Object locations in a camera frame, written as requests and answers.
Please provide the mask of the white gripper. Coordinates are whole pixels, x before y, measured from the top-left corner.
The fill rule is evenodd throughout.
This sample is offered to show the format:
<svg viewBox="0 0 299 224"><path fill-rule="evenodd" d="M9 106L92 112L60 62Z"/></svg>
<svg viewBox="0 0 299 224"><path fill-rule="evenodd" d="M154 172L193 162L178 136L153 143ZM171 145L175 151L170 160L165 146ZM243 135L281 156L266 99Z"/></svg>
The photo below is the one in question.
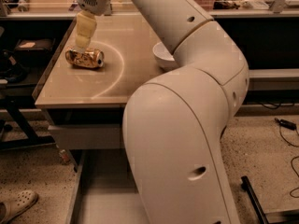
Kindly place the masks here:
<svg viewBox="0 0 299 224"><path fill-rule="evenodd" d="M75 42L78 49L85 50L90 45L96 30L97 22L94 15L103 15L110 5L110 0L77 0L77 2L82 11L77 14Z"/></svg>

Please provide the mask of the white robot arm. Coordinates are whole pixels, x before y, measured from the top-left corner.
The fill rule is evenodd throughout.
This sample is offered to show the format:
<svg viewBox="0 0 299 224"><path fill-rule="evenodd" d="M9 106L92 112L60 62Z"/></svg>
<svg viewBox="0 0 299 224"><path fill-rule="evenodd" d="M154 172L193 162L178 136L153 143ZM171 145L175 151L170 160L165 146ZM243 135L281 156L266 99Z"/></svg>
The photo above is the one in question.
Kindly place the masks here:
<svg viewBox="0 0 299 224"><path fill-rule="evenodd" d="M110 0L78 0L85 50ZM131 0L177 69L140 86L123 114L128 161L150 224L240 224L220 140L249 87L247 61L193 0Z"/></svg>

